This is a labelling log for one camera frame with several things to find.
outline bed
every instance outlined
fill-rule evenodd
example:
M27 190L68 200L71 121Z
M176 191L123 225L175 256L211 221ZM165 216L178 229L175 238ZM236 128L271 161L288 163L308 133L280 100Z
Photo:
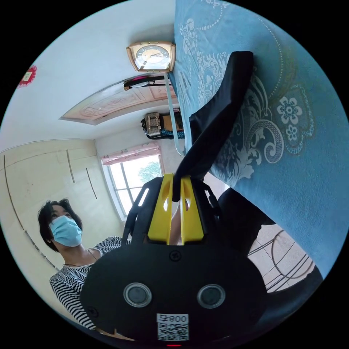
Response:
M189 117L215 94L230 53L252 51L254 73L211 173L331 270L349 228L349 126L324 72L268 20L219 0L176 0L170 80L191 147Z

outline striped shirt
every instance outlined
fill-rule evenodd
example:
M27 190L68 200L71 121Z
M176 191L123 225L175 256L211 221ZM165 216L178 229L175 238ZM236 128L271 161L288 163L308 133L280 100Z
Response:
M94 249L98 250L102 257L107 252L120 246L121 238L111 236L97 244ZM80 292L92 265L88 264L79 267L64 265L59 272L50 278L51 287L58 300L80 325L91 330L95 328L95 325L87 316L80 303Z

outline black cloth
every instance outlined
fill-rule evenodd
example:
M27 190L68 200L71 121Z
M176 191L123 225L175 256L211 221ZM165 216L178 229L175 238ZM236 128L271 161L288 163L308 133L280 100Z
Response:
M222 211L221 219L227 227L226 241L247 256L268 217L232 188L219 197L218 204Z
M201 109L190 118L192 147L181 161L173 181L173 201L180 199L180 180L190 175L202 179L232 132L253 72L253 53L233 52L222 83Z

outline blue surgical mask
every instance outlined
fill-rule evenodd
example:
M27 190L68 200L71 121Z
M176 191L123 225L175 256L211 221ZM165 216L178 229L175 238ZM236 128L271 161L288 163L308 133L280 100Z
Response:
M54 219L49 227L53 234L53 241L67 247L76 247L81 244L81 229L74 219L60 216Z

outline tiled floor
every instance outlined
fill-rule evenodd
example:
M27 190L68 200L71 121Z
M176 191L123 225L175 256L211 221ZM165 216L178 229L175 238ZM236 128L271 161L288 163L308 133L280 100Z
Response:
M228 188L210 174L205 176L205 182L211 187L216 198L219 198ZM273 256L279 270L274 265ZM294 285L314 268L314 264L306 253L278 225L262 227L251 248L249 258L261 272L269 292Z

